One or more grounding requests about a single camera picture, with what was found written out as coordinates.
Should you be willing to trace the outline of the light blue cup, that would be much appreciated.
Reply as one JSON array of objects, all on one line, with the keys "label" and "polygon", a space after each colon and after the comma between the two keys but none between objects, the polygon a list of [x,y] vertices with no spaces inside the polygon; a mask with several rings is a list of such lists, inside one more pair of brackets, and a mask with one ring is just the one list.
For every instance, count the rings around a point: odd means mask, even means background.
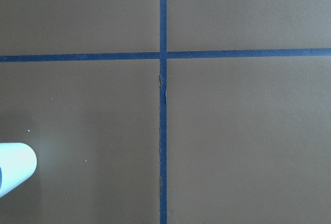
[{"label": "light blue cup", "polygon": [[18,187],[35,172],[37,157],[25,143],[1,143],[1,197]]}]

